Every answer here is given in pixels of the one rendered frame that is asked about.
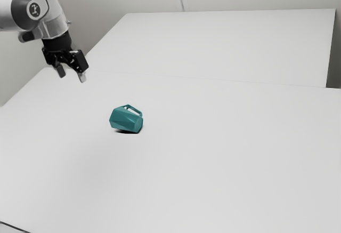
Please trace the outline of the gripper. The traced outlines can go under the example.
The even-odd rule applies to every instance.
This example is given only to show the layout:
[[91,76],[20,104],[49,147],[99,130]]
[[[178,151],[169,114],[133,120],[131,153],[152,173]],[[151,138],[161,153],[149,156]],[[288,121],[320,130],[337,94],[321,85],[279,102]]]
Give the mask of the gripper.
[[56,70],[60,78],[66,76],[62,66],[64,63],[77,72],[81,83],[87,80],[84,72],[89,68],[89,65],[81,50],[71,48],[72,40],[68,31],[54,39],[42,39],[42,42],[42,52],[46,63]]

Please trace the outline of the teal faceted mug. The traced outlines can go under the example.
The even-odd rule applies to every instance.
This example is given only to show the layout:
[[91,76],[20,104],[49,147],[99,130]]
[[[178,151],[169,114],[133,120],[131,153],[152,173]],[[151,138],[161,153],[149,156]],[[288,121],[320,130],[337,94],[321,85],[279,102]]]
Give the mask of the teal faceted mug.
[[112,128],[139,133],[143,126],[143,114],[131,105],[123,105],[113,109],[109,123]]

